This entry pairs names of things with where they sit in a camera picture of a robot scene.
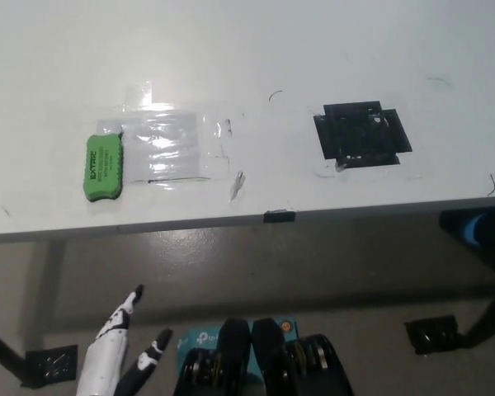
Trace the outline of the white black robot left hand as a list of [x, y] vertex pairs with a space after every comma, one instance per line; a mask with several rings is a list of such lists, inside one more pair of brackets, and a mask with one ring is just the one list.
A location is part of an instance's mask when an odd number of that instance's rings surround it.
[[170, 328], [162, 330], [125, 373], [121, 371], [131, 315], [143, 292], [144, 286], [138, 285], [105, 321], [88, 347], [78, 395], [136, 395], [155, 371], [172, 338]]

